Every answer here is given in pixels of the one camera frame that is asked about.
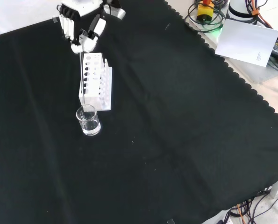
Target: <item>sheet of paper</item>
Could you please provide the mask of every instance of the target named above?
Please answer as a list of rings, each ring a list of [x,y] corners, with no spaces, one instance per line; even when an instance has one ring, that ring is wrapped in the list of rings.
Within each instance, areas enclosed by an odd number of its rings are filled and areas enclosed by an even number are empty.
[[[226,20],[215,53],[265,67],[277,36],[274,29]]]

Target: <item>yellow device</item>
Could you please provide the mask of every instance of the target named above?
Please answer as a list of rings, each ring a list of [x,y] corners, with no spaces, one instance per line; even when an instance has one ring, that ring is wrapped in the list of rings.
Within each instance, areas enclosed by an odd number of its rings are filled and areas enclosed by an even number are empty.
[[[207,0],[203,0],[203,4],[207,4],[212,8],[199,4],[196,20],[199,22],[211,21],[214,14],[214,4],[211,1]]]

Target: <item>wire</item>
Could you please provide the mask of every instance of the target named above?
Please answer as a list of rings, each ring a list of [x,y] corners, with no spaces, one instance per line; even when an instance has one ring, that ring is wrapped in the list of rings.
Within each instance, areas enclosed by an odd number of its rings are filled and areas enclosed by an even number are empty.
[[[269,63],[268,63],[268,65],[269,65],[271,68],[273,68],[274,70],[278,71],[278,67],[277,67],[277,66],[276,66],[276,68],[275,68],[274,66],[270,65]]]
[[[256,217],[258,217],[258,216],[260,216],[260,215],[262,215],[262,214],[268,212],[268,211],[274,206],[274,204],[275,204],[277,201],[278,201],[278,198],[276,199],[276,201],[271,205],[271,207],[270,207],[267,211],[264,211],[264,212],[260,213],[259,215],[255,216],[254,218],[256,218]]]
[[[256,217],[258,217],[258,216],[260,216],[260,215],[262,215],[262,214],[268,212],[268,211],[274,206],[274,204],[278,201],[278,198],[277,198],[276,201],[271,205],[271,207],[270,207],[268,210],[266,210],[266,211],[260,213],[259,215],[255,216],[255,210],[256,210],[257,206],[259,205],[259,203],[260,203],[266,196],[268,196],[268,195],[263,196],[263,197],[259,200],[259,202],[257,202],[257,204],[256,204],[256,206],[255,206],[255,208],[254,208],[254,210],[253,210],[253,217],[250,217],[250,220],[248,221],[248,224],[249,224],[249,223],[251,223],[251,224],[256,224],[256,222],[254,221],[254,219],[255,219]]]
[[[244,212],[241,210],[242,216],[244,216],[244,215],[246,215],[246,214],[248,213],[248,211],[250,210],[250,207],[251,207],[251,205],[252,205],[252,201],[253,201],[253,200],[254,200],[254,197],[251,198],[251,201],[249,201],[249,199],[246,200],[246,201],[245,201],[245,204],[244,204],[244,203],[241,203],[241,206],[240,206],[239,208],[241,208],[241,209],[244,208],[244,209],[245,209]],[[236,213],[234,213],[234,212],[231,212],[231,210],[230,210],[230,215],[231,215],[232,217],[240,217],[240,214],[236,214]]]
[[[247,8],[248,13],[250,15],[252,15],[253,7],[251,5],[251,1],[250,0],[245,0],[245,4],[246,4],[246,8]]]
[[[249,219],[251,219],[251,213],[250,213],[250,210],[247,212],[247,216],[249,217]]]
[[[264,6],[267,2],[268,2],[268,0],[266,0],[265,3],[264,3],[263,5],[258,6],[258,9],[259,9],[260,7],[262,7],[262,6]]]
[[[257,14],[262,19],[262,21],[265,22],[265,24],[267,24],[270,28],[272,28],[271,25],[266,20],[264,20],[264,18],[262,17],[262,15],[259,12],[259,9],[256,8],[257,0],[256,0],[256,3],[254,3],[254,0],[251,0],[251,1],[252,1],[252,7],[253,7],[252,15],[256,15]]]
[[[224,222],[223,222],[224,224],[226,224],[228,222],[229,217],[230,217],[230,210],[229,210],[229,212],[226,213],[226,216],[225,216]]]
[[[238,212],[240,213],[240,216],[241,216],[241,218],[242,218],[243,224],[246,224],[245,220],[244,220],[243,217],[242,217],[241,209],[239,208],[238,204],[236,205],[236,207],[237,207],[237,209],[238,209]]]
[[[213,31],[216,31],[220,28],[223,27],[223,21],[226,19],[225,17],[225,14],[221,11],[221,6],[224,6],[225,4],[225,0],[215,0],[213,1],[213,4],[214,4],[214,7],[210,6],[210,5],[206,5],[206,4],[203,4],[201,2],[202,0],[195,0],[195,2],[193,4],[191,4],[191,6],[189,7],[189,9],[187,10],[187,16],[185,17],[184,21],[185,21],[185,24],[190,28],[190,29],[193,29],[197,32],[200,32],[200,33],[209,33],[209,32],[213,32]],[[199,22],[199,21],[196,21],[194,20],[192,17],[191,17],[191,13],[198,8],[199,5],[203,5],[203,6],[206,6],[206,7],[209,7],[211,9],[213,9],[214,13],[216,14],[216,16],[211,20],[211,21],[204,21],[204,22]],[[197,24],[200,24],[202,26],[204,25],[209,25],[209,26],[217,26],[213,29],[208,29],[208,30],[196,30],[192,27],[189,26],[189,24],[187,24],[186,22],[186,19],[189,18],[191,21],[193,21],[194,23],[197,23]]]

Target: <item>black cloth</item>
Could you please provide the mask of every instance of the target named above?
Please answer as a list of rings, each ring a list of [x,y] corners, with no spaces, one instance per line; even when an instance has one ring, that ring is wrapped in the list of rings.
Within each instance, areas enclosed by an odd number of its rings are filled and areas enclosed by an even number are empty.
[[[95,50],[113,93],[94,137],[59,22],[0,35],[0,224],[200,224],[278,180],[268,103],[162,0],[121,5]]]

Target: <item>white robotic hand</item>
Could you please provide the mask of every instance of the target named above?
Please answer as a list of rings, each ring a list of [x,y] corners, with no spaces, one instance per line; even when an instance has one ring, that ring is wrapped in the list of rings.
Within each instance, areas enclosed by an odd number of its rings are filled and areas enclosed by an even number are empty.
[[[102,34],[106,21],[100,14],[109,14],[120,20],[125,11],[118,0],[64,0],[57,6],[60,12],[60,23],[65,39],[71,42],[74,53],[90,53],[94,50],[99,36]],[[80,28],[81,17],[99,9],[88,31]]]

